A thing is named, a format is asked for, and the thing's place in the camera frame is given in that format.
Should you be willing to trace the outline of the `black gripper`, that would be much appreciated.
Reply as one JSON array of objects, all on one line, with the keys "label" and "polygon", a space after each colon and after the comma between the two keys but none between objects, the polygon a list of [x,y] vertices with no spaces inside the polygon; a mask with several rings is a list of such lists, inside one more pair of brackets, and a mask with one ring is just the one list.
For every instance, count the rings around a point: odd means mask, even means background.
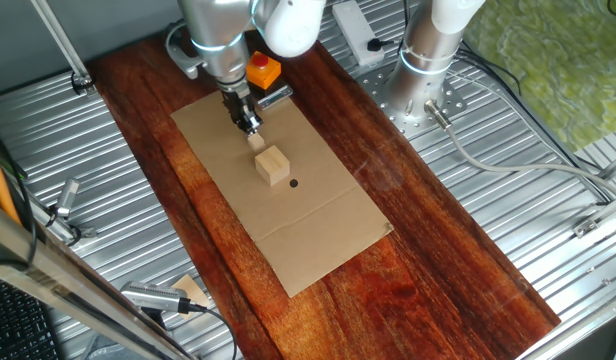
[{"label": "black gripper", "polygon": [[255,111],[250,89],[245,86],[232,91],[222,91],[222,97],[232,122],[246,135],[256,134],[263,120]]}]

